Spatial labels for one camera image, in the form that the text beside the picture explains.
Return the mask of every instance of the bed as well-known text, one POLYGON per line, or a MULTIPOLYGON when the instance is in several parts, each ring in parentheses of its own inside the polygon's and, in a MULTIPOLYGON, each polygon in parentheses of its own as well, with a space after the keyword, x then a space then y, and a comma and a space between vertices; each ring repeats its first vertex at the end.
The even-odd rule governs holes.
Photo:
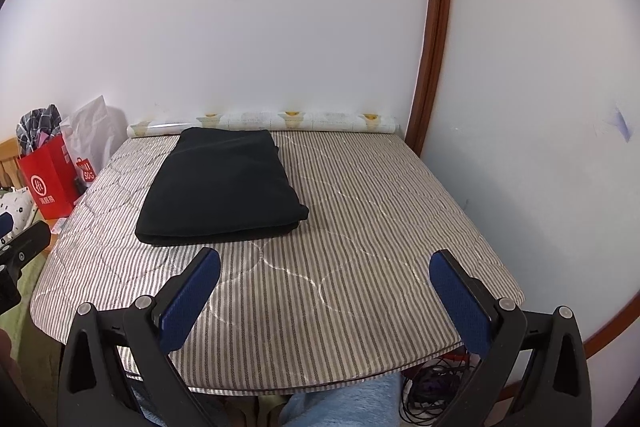
MULTIPOLYGON (((513 277, 399 136, 272 134, 309 219, 283 237, 209 245, 220 252, 220 282, 171 354, 189 387, 228 395, 330 389, 459 346, 428 283, 440 248, 495 296, 522 304, 513 277)), ((128 139, 66 222, 31 299, 34 323, 54 339, 66 341, 80 303, 110 309, 154 295, 200 249, 152 247, 134 235, 176 141, 128 139)), ((122 355, 137 375, 130 353, 122 355)))

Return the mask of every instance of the wooden door frame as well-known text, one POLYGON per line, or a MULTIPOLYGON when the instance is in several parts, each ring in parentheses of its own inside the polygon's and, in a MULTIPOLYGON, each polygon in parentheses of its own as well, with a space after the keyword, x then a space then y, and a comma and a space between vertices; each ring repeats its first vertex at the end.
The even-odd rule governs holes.
POLYGON ((418 156, 422 153, 438 89, 438 79, 447 39, 450 4, 451 0, 429 0, 427 4, 422 57, 418 67, 409 125, 404 138, 404 142, 418 156))

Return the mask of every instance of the blue mark on wall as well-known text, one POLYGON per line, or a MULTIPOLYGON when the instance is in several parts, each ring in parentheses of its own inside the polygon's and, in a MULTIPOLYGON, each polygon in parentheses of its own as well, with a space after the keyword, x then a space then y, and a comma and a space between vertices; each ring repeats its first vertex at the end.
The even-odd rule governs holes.
POLYGON ((622 134, 622 137, 625 139, 625 142, 629 143, 629 140, 631 140, 631 136, 633 135, 633 130, 626 124, 625 117, 622 116, 622 113, 618 108, 616 108, 616 114, 613 117, 613 122, 611 122, 611 124, 616 126, 617 130, 620 131, 620 134, 622 134))

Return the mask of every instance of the red paper bag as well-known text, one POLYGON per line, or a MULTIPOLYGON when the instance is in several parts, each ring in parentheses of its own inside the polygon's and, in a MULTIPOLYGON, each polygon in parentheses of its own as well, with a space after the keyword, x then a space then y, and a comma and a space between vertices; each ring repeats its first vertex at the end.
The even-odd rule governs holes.
POLYGON ((45 219, 71 214, 79 194, 75 181, 76 169, 66 151, 62 134, 18 159, 18 165, 45 219))

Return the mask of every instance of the tangled cables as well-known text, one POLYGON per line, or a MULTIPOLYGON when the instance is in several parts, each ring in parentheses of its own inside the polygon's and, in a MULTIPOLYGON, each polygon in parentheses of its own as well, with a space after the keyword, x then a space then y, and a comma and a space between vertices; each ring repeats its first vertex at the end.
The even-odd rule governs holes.
POLYGON ((452 402, 473 368, 466 350, 447 353, 423 365, 413 378, 405 378, 400 398, 400 418, 412 425, 428 426, 452 402))

